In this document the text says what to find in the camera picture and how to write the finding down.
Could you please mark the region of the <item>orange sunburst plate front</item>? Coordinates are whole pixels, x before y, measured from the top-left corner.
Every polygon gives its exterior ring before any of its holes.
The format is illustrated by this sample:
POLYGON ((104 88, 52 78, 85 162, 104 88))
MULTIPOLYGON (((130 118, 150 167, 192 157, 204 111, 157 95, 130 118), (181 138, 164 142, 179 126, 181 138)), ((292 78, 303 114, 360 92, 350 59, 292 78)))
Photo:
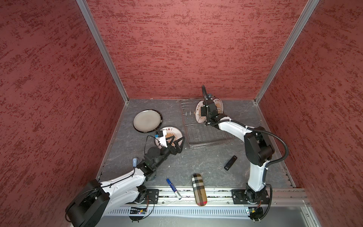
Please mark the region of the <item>orange sunburst plate front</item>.
POLYGON ((175 136, 176 138, 183 137, 182 132, 176 127, 167 126, 167 127, 162 128, 161 130, 166 130, 167 131, 166 138, 171 137, 171 136, 175 136))

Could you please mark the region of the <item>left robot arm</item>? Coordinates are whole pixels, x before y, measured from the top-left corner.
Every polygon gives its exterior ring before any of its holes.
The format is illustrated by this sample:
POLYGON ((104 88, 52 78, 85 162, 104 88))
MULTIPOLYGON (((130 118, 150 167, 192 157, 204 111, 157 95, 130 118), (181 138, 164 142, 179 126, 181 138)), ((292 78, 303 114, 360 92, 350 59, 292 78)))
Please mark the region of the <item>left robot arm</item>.
POLYGON ((75 227, 95 227, 101 218, 113 209, 147 199, 144 183, 156 177, 157 168, 170 155, 180 154, 185 137, 164 139, 166 144, 151 147, 142 161, 127 174, 110 181, 87 183, 65 209, 65 219, 75 227))

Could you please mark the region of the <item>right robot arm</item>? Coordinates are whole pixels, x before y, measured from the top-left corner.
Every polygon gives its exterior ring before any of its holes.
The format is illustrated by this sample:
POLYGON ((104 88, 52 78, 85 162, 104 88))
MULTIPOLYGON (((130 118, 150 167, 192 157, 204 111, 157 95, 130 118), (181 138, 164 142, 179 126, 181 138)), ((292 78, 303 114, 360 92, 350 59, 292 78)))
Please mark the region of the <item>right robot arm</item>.
POLYGON ((219 113, 211 99, 202 101, 199 109, 201 116, 206 117, 208 125, 228 132, 243 141, 245 154, 250 162, 250 175, 246 184, 245 199, 249 203, 256 203, 261 200, 266 191, 267 164, 275 152, 265 129, 263 127, 248 127, 223 113, 219 113))

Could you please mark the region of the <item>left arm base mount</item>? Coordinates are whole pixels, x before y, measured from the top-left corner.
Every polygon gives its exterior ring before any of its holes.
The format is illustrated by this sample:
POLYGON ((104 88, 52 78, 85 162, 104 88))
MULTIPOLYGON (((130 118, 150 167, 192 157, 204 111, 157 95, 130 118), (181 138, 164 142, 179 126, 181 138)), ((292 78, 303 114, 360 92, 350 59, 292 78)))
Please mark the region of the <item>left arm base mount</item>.
POLYGON ((157 204, 159 198, 159 189, 145 189, 140 192, 135 200, 135 204, 157 204))

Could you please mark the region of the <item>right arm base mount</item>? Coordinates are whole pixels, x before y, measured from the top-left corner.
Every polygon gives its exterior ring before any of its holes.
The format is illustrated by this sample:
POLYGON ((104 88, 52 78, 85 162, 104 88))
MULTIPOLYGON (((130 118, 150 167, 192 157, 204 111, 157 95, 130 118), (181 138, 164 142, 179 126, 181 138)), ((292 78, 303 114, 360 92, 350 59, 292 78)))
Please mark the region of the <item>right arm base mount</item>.
POLYGON ((270 196, 267 190, 254 192, 251 189, 233 189, 231 190, 232 200, 235 205, 268 205, 270 196))

